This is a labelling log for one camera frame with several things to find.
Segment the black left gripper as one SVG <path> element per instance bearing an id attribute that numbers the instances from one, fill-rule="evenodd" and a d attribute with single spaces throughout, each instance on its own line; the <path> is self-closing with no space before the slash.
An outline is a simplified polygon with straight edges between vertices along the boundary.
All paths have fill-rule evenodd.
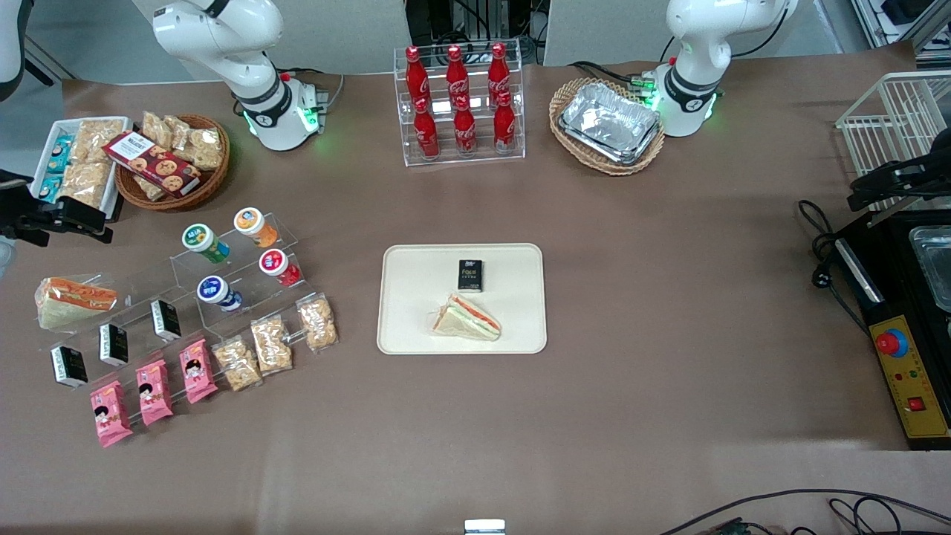
<path id="1" fill-rule="evenodd" d="M 852 211 L 861 211 L 897 195 L 934 198 L 950 194 L 950 149 L 934 152 L 904 162 L 890 163 L 888 172 L 870 172 L 853 180 L 847 204 Z"/>

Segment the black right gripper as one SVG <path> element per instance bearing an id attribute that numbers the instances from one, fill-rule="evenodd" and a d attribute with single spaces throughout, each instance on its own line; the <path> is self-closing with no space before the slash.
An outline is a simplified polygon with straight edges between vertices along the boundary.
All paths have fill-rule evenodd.
<path id="1" fill-rule="evenodd" d="M 50 203 L 43 202 L 30 192 L 33 177 L 1 169 L 1 230 L 10 240 L 26 241 L 38 247 L 47 247 L 50 233 L 61 230 L 54 219 Z M 91 237 L 102 244 L 111 244 L 113 230 L 106 227 L 106 214 L 74 198 L 58 200 L 59 220 L 75 227 L 74 232 Z"/>

